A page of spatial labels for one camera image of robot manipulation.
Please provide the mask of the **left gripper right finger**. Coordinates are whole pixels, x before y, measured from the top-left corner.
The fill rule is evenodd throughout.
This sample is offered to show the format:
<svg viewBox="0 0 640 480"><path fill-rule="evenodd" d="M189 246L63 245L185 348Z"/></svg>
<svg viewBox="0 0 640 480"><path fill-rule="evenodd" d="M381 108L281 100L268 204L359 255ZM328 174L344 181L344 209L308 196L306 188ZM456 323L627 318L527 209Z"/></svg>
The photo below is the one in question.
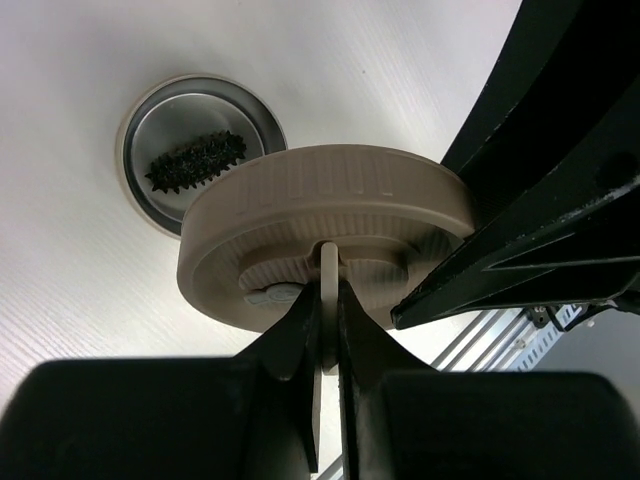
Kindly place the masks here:
<svg viewBox="0 0 640 480"><path fill-rule="evenodd" d="M635 479L639 426L605 378L447 373L425 364L339 285L349 479Z"/></svg>

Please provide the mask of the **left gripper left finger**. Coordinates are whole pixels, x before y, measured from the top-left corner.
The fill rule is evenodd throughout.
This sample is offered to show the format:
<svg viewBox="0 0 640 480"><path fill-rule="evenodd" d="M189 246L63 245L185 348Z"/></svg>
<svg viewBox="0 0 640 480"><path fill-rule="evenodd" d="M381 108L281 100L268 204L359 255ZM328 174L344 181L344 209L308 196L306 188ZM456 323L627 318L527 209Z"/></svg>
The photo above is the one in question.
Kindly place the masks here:
<svg viewBox="0 0 640 480"><path fill-rule="evenodd" d="M232 357L50 361L1 420L5 479L307 479L319 466L320 317L306 286Z"/></svg>

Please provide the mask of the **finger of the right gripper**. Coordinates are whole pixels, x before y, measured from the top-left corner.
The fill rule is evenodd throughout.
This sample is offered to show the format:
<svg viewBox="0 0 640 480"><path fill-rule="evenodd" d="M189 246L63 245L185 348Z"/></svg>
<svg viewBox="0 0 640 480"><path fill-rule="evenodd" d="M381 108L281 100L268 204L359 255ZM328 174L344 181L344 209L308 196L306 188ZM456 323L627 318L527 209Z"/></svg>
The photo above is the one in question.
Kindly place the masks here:
<svg viewBox="0 0 640 480"><path fill-rule="evenodd" d="M524 1L444 165L491 220L536 185L639 74L636 1Z"/></svg>
<svg viewBox="0 0 640 480"><path fill-rule="evenodd" d="M392 312L408 329L471 310L606 301L639 275L639 73L494 71L445 164L479 230Z"/></svg>

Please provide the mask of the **beige lid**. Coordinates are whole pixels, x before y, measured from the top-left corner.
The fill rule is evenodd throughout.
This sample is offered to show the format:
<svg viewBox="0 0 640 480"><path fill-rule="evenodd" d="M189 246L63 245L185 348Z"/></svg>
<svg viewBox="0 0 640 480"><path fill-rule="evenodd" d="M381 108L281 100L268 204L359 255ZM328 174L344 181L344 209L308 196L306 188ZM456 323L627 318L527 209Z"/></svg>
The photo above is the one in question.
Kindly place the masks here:
<svg viewBox="0 0 640 480"><path fill-rule="evenodd" d="M303 286L348 281L382 328L477 229L449 169L404 151L321 145L270 154L214 180L182 222L177 283L204 315L262 333Z"/></svg>

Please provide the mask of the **black spiky food piece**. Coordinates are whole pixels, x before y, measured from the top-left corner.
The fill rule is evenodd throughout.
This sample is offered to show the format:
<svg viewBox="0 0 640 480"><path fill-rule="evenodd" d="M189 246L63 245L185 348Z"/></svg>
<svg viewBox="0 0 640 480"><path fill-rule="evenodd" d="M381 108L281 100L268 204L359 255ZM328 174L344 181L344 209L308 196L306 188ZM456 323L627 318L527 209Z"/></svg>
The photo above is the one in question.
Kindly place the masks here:
<svg viewBox="0 0 640 480"><path fill-rule="evenodd" d="M229 130L202 135L159 155L145 174L153 191L179 194L206 186L246 159L244 138Z"/></svg>

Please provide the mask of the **beige steel container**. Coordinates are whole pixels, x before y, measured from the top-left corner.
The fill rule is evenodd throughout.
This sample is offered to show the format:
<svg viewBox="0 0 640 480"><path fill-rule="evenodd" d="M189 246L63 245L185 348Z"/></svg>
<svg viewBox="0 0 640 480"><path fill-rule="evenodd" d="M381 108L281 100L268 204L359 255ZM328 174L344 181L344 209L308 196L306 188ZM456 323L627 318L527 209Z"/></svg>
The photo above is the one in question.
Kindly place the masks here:
<svg viewBox="0 0 640 480"><path fill-rule="evenodd" d="M187 208L212 181L179 194L153 191L145 177L150 163L179 145L221 130L244 138L246 159L237 166L287 147L284 131L266 103L246 87L212 75L170 78L145 93L125 116L115 144L120 185L137 213L163 234L180 236Z"/></svg>

